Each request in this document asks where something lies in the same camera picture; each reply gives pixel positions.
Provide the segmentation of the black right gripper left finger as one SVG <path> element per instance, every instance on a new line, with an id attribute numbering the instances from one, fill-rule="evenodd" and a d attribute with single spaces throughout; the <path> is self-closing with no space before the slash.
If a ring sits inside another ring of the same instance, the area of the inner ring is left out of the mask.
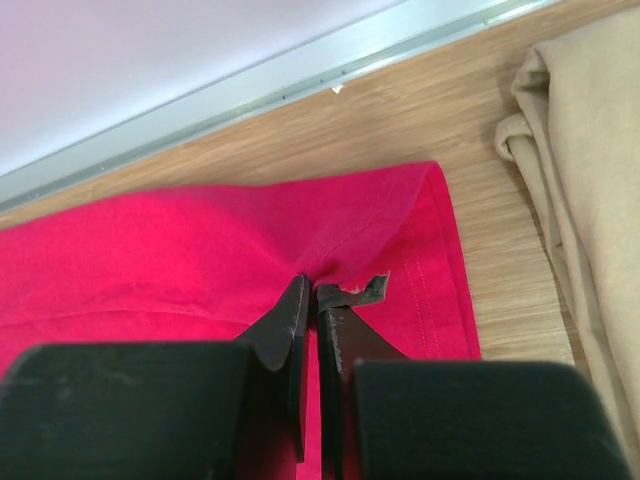
<path id="1" fill-rule="evenodd" d="M 309 280 L 230 341 L 50 344 L 1 382 L 5 479 L 292 479 Z"/>

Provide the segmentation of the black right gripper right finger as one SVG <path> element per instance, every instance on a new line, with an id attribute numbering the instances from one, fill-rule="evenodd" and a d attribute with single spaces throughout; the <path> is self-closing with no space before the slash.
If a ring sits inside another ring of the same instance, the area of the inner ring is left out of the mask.
<path id="1" fill-rule="evenodd" d="M 421 361 L 356 312 L 381 302 L 376 276 L 356 293 L 317 288 L 326 479 L 627 479 L 601 402 L 550 362 Z"/>

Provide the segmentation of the pink red t shirt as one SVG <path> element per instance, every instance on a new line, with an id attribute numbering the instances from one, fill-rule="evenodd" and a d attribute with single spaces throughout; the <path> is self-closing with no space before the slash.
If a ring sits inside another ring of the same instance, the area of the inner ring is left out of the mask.
<path id="1" fill-rule="evenodd" d="M 357 314 L 412 360 L 479 355 L 449 189 L 432 162 L 268 187 L 127 194 L 1 234 L 1 382 L 50 344 L 230 341 L 309 280 L 304 459 L 322 475 L 317 288 L 356 293 Z"/>

